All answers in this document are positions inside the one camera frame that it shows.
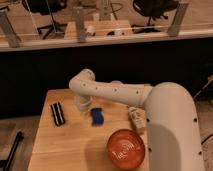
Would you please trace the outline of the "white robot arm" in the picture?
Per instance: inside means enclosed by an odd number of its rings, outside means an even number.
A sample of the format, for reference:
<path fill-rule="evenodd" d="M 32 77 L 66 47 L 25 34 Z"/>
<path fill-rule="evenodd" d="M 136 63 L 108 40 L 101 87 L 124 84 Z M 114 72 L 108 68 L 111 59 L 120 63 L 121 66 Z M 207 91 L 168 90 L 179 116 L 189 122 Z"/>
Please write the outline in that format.
<path fill-rule="evenodd" d="M 69 88 L 80 110 L 95 96 L 145 111 L 150 171 L 205 171 L 195 103 L 183 86 L 97 82 L 93 71 L 84 69 L 69 81 Z"/>

